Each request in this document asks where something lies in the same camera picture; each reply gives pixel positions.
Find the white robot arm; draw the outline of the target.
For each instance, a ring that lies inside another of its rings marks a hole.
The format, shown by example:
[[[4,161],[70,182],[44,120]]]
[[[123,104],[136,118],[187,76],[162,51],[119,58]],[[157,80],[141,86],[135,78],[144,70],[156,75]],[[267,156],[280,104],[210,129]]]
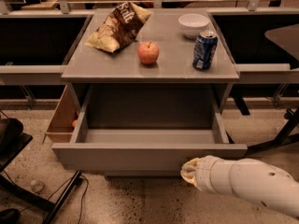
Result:
[[[299,218],[299,183],[286,171],[265,162],[205,156],[183,164],[180,175],[200,191],[232,195]]]

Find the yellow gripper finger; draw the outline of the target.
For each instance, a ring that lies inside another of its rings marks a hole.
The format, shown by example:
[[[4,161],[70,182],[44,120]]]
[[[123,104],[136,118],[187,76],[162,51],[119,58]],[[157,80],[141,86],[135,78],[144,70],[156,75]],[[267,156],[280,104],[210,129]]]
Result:
[[[183,165],[180,170],[181,177],[189,184],[198,187],[196,180],[196,168],[191,165]]]
[[[200,162],[199,158],[194,158],[186,162],[186,165],[196,166]]]

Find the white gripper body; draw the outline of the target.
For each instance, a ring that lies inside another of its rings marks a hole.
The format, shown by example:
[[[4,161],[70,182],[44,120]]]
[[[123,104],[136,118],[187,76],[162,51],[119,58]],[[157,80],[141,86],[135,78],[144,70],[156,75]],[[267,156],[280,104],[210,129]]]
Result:
[[[233,164],[214,156],[202,158],[195,168],[197,188],[207,193],[232,194],[229,173]]]

